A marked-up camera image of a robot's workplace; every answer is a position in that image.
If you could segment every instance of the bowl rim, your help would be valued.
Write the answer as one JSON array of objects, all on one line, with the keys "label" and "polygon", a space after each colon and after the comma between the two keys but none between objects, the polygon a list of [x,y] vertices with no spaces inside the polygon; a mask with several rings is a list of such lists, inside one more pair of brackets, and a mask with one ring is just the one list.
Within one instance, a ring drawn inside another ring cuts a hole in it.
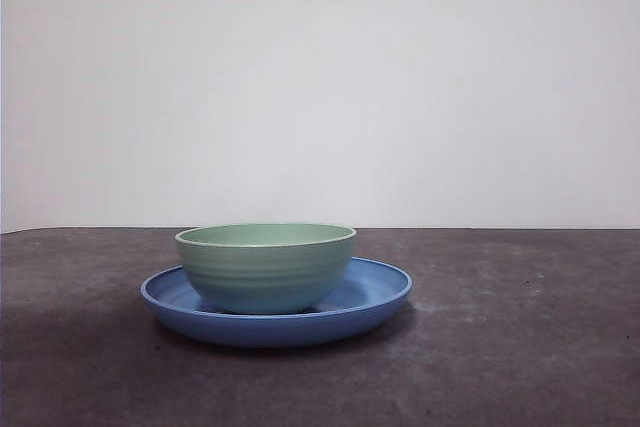
[{"label": "bowl rim", "polygon": [[[347,235],[343,235],[340,237],[334,237],[331,239],[326,239],[326,240],[316,240],[316,241],[309,241],[309,242],[293,242],[293,243],[286,243],[286,244],[223,244],[223,243],[217,243],[217,242],[197,242],[195,240],[187,240],[182,238],[182,236],[184,234],[188,234],[191,232],[195,232],[198,230],[205,230],[205,229],[214,229],[214,228],[219,228],[219,227],[238,227],[238,226],[260,226],[260,225],[312,225],[312,226],[322,226],[322,227],[336,227],[336,228],[340,228],[340,229],[346,229],[349,231],[349,233]],[[341,240],[347,240],[350,238],[355,237],[358,234],[358,231],[356,229],[354,229],[353,227],[345,227],[343,225],[335,225],[335,224],[315,224],[315,223],[310,223],[310,222],[249,222],[249,223],[240,223],[240,224],[221,224],[221,225],[210,225],[207,227],[195,227],[193,229],[187,229],[187,230],[183,230],[182,232],[178,232],[174,239],[176,240],[176,242],[179,242],[181,244],[187,244],[187,245],[199,245],[199,246],[203,246],[203,247],[228,247],[228,248],[239,248],[239,249],[244,249],[247,247],[250,248],[257,248],[257,247],[262,247],[262,248],[269,248],[269,247],[296,247],[296,246],[301,246],[301,245],[316,245],[316,244],[328,244],[330,242],[338,242]]]}]

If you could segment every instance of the plate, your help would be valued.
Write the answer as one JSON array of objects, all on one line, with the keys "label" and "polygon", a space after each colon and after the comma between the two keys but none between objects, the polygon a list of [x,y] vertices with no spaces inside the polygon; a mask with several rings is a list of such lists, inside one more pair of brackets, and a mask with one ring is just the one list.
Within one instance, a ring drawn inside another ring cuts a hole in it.
[{"label": "plate", "polygon": [[160,322],[188,337],[237,347],[294,347],[344,339],[380,325],[411,288],[411,278],[397,267],[353,257],[333,292],[297,314],[224,312],[193,290],[180,266],[148,278],[140,292]]}]

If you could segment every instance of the green bowl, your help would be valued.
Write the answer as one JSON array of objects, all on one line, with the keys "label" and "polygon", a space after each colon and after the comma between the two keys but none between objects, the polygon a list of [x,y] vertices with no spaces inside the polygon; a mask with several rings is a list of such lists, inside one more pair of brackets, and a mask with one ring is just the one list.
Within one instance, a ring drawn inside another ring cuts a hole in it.
[{"label": "green bowl", "polygon": [[238,314],[285,314],[314,304],[342,279],[356,235],[335,225],[242,224],[175,238],[200,296]]}]

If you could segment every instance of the stacked dishes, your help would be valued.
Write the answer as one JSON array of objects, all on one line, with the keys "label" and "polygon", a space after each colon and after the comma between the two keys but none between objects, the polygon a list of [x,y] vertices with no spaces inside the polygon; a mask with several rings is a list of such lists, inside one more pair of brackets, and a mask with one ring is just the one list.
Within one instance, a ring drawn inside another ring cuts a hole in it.
[{"label": "stacked dishes", "polygon": [[383,322],[411,289],[401,270],[352,258],[356,237],[351,228],[300,223],[186,230],[175,236],[182,266],[147,279],[141,293],[161,322],[199,340],[337,340]]}]

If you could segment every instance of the gray table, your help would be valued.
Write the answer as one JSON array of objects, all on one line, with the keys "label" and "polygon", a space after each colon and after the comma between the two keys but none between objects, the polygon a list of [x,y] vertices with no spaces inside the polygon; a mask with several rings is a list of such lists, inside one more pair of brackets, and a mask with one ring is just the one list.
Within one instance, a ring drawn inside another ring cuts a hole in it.
[{"label": "gray table", "polygon": [[154,321],[138,286],[178,263],[175,232],[2,236],[5,425],[640,425],[640,231],[362,229],[410,303],[289,350]]}]

